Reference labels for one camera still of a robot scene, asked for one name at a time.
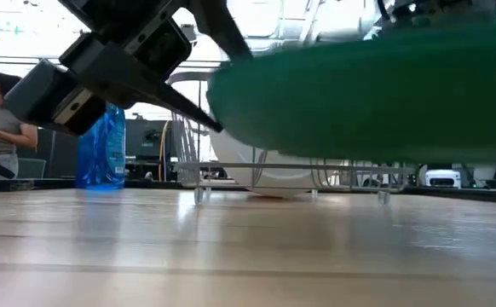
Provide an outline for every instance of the yellow cable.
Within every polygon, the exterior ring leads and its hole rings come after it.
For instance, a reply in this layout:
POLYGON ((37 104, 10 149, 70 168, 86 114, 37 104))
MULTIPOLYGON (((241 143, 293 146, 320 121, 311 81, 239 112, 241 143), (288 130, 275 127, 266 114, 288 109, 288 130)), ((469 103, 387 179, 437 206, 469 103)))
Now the yellow cable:
POLYGON ((161 163, 164 162, 163 151, 164 151, 164 139, 166 138, 166 129, 169 127, 169 120, 164 123, 163 132, 161 133, 161 144, 159 145, 159 166, 158 166, 158 178, 161 179, 161 163))

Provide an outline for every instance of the metal rack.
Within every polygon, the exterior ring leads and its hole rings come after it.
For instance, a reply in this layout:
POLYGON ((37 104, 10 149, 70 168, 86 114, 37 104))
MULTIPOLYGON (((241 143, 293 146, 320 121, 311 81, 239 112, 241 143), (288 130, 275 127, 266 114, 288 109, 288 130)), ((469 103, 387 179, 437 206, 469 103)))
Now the metal rack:
MULTIPOLYGON (((169 84, 185 81, 199 82, 199 107, 202 92, 201 82, 210 79, 211 72, 179 72, 170 76, 169 84)), ((178 162, 175 170, 178 172, 178 181, 185 187, 194 188, 195 203, 200 204, 210 198, 213 188, 306 188, 312 191, 314 197, 319 190, 331 191, 365 191, 374 192, 379 203, 386 205, 390 194, 398 193, 407 185, 407 175, 414 173, 414 169, 395 163, 393 165, 377 165, 367 161, 325 159, 309 159, 307 164, 270 164, 266 163, 267 151, 253 148, 250 163, 220 163, 204 162, 200 160, 200 134, 204 127, 191 120, 173 113, 171 122, 172 135, 175 138, 178 162), (251 169, 251 184, 219 183, 206 180, 201 176, 203 168, 248 168, 251 169), (265 187, 258 184, 263 169, 304 169, 311 170, 312 187, 265 187)))

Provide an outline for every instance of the green plate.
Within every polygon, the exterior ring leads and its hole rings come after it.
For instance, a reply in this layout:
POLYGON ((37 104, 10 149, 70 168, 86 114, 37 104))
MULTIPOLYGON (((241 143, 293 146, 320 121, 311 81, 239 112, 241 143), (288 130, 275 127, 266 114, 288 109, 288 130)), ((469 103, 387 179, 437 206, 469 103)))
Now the green plate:
POLYGON ((207 95, 231 136, 283 154, 496 162, 496 23, 267 55, 207 95))

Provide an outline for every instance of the blue bottle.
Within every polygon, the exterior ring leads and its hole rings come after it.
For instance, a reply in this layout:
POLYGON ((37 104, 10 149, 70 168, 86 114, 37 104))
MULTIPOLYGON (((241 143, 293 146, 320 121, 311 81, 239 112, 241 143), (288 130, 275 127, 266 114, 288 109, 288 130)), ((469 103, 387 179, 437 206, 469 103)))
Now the blue bottle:
POLYGON ((108 103, 104 115, 79 137, 76 188, 124 187, 125 113, 108 103))

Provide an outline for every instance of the black cable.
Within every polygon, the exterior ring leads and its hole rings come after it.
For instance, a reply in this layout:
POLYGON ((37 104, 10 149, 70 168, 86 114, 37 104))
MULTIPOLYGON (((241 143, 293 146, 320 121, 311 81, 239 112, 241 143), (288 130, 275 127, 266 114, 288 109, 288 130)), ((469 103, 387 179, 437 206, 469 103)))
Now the black cable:
POLYGON ((381 12, 381 16, 384 21, 390 21, 390 15, 386 11, 386 7, 384 6, 384 0, 377 0, 378 10, 381 12))

